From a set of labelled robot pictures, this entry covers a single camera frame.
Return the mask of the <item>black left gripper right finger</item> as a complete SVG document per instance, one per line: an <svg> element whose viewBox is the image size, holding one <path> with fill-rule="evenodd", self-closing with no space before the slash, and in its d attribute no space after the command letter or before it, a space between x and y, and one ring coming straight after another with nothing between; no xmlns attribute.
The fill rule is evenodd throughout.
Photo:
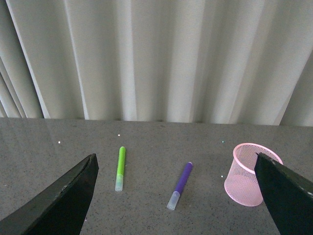
<svg viewBox="0 0 313 235"><path fill-rule="evenodd" d="M313 183L266 154L254 168L266 207L282 235L313 233Z"/></svg>

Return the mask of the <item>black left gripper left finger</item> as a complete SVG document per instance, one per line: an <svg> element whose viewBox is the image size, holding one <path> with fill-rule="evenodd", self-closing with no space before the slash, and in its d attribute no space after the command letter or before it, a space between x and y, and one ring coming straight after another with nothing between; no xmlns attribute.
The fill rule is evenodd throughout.
<svg viewBox="0 0 313 235"><path fill-rule="evenodd" d="M90 154L21 208L1 220L2 235L78 235L89 210L99 166Z"/></svg>

